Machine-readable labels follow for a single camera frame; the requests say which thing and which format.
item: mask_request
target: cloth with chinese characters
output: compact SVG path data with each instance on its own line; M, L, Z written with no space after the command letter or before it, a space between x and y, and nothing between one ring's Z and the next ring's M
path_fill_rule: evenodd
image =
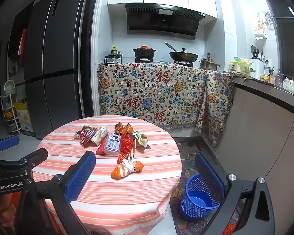
M195 130L207 136L215 148L223 134L233 101L234 78L232 74L207 71L207 87Z
M99 65L101 114L146 120L162 128L194 127L207 73L169 62Z

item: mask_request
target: stove burner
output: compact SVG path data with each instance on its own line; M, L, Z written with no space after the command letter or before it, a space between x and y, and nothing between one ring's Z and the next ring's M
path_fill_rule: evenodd
M135 63L145 63L145 62L153 62L152 58L135 58Z
M185 66L188 66L188 67L193 67L193 63L192 62L184 62L184 61L173 61L173 63L177 63L179 65L185 65Z

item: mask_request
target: screw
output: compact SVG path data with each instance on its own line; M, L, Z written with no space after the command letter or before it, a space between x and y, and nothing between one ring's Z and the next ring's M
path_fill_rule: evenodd
M237 177L234 174L229 175L229 180L235 181Z
M258 178L258 181L259 181L259 183L264 183L265 182L265 179L263 177L259 177Z

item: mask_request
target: kitchen counter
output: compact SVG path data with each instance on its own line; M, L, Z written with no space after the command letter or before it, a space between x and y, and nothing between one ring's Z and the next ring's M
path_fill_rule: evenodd
M211 151L228 174L265 178L276 235L283 235L294 222L294 94L254 78L236 76L234 82L223 137Z

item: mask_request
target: refrigerator door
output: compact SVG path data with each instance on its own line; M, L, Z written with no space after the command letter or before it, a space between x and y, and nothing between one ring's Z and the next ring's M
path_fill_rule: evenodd
M36 138L43 139L53 131L46 103L43 80L25 84L28 112Z
M53 0L44 38L44 74L77 68L83 0Z
M52 0L41 0L33 6L25 39L25 80L43 74L43 42L51 2Z
M44 80L46 100L53 129L81 119L77 74L68 74Z

